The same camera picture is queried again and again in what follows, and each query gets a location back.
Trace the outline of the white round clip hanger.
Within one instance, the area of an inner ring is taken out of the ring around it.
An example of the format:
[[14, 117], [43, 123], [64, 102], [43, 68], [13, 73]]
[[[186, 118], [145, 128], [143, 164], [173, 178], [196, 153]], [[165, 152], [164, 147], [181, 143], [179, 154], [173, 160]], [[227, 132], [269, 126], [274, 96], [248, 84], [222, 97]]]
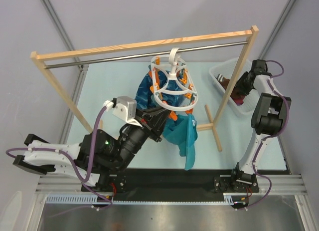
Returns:
[[172, 48], [169, 54], [151, 59], [154, 101], [164, 109], [175, 112], [191, 111], [198, 102], [198, 93], [186, 62]]

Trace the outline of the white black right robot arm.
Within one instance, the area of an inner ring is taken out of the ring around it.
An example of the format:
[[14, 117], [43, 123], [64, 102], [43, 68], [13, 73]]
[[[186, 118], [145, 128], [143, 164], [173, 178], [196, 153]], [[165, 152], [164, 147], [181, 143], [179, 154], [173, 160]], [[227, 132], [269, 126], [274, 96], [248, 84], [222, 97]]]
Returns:
[[251, 118], [252, 137], [244, 156], [231, 172], [230, 187], [241, 192], [253, 185], [258, 176], [258, 165], [268, 144], [285, 129], [291, 105], [291, 98], [281, 94], [273, 79], [278, 77], [268, 72], [267, 61], [252, 61], [251, 70], [245, 72], [235, 85], [235, 91], [247, 96], [252, 90], [259, 94], [259, 100]]

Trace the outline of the orange front hanger clip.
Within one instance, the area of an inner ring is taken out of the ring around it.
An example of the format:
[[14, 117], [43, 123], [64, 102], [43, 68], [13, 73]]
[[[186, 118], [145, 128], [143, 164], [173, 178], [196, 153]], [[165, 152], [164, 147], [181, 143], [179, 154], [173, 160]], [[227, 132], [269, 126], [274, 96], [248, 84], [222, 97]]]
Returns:
[[168, 118], [173, 120], [173, 121], [177, 121], [177, 119], [178, 119], [177, 114], [174, 111], [170, 111]]

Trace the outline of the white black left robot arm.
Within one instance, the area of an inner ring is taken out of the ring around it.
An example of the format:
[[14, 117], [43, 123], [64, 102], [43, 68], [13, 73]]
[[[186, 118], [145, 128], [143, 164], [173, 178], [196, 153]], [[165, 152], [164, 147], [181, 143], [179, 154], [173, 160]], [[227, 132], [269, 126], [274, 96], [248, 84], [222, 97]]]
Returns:
[[78, 178], [89, 187], [105, 191], [110, 185], [112, 173], [124, 171], [142, 148], [147, 139], [161, 141], [170, 111], [161, 107], [137, 110], [134, 121], [120, 128], [115, 139], [99, 129], [104, 112], [99, 112], [92, 133], [82, 142], [73, 145], [50, 144], [37, 136], [30, 136], [30, 143], [22, 155], [14, 156], [13, 165], [32, 174], [60, 174]]

